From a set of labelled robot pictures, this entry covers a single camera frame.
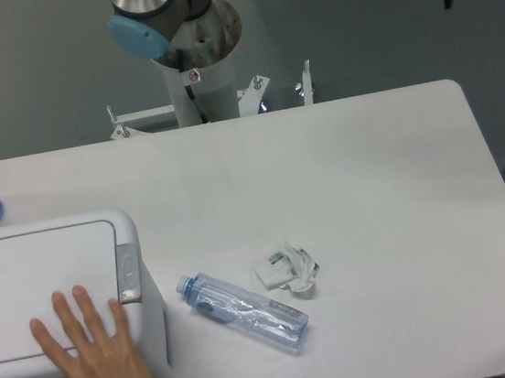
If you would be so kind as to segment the bare human hand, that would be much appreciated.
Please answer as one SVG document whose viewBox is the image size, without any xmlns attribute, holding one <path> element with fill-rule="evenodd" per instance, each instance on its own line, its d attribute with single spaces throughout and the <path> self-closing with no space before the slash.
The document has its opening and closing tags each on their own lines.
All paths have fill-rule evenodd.
<svg viewBox="0 0 505 378">
<path fill-rule="evenodd" d="M 51 303 L 77 351 L 74 356 L 61 347 L 40 319 L 29 321 L 31 334 L 43 353 L 61 370 L 62 378 L 152 378 L 132 340 L 123 306 L 115 299 L 108 302 L 116 328 L 110 336 L 85 287 L 77 285 L 71 294 L 83 320 L 73 315 L 63 293 L 53 293 Z"/>
</svg>

